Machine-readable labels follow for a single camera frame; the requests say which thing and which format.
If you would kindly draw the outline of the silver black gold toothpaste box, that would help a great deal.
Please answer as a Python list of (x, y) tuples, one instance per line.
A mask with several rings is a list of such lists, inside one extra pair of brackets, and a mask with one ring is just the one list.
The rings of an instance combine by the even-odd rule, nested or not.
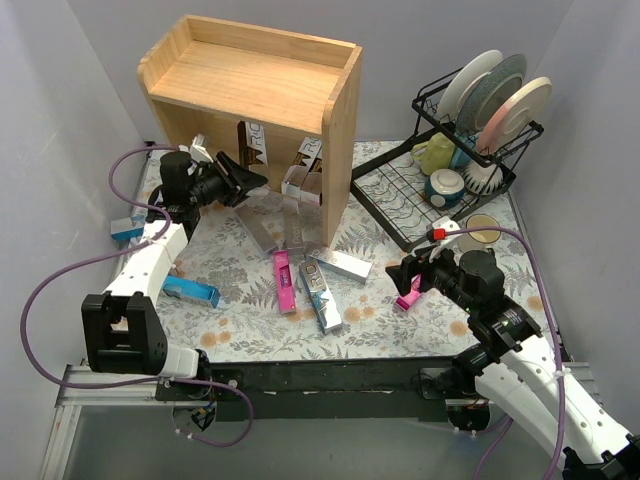
[(296, 153), (292, 165), (281, 182), (281, 193), (294, 199), (300, 198), (301, 186), (311, 170), (322, 147), (322, 140), (305, 137)]

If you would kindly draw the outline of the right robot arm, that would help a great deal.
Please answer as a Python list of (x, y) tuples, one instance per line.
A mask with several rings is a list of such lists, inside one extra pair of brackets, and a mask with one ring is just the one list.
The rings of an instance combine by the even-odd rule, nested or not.
[(493, 254), (449, 249), (406, 256), (386, 270), (406, 295), (435, 289), (468, 315), (477, 344), (454, 357), (452, 383), (464, 397), (501, 408), (551, 456), (566, 479), (636, 479), (639, 438), (608, 415), (568, 368), (527, 311), (504, 292)]

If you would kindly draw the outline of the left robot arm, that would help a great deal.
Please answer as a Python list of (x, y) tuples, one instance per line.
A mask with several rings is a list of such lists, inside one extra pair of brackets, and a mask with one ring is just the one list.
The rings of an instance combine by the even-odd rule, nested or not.
[(139, 250), (103, 293), (87, 295), (81, 305), (86, 349), (95, 372), (175, 377), (188, 398), (200, 400), (211, 392), (213, 377), (199, 366), (197, 350), (167, 340), (156, 303), (201, 208), (215, 202), (236, 207), (268, 180), (226, 153), (211, 157), (202, 147), (165, 153), (159, 172)]

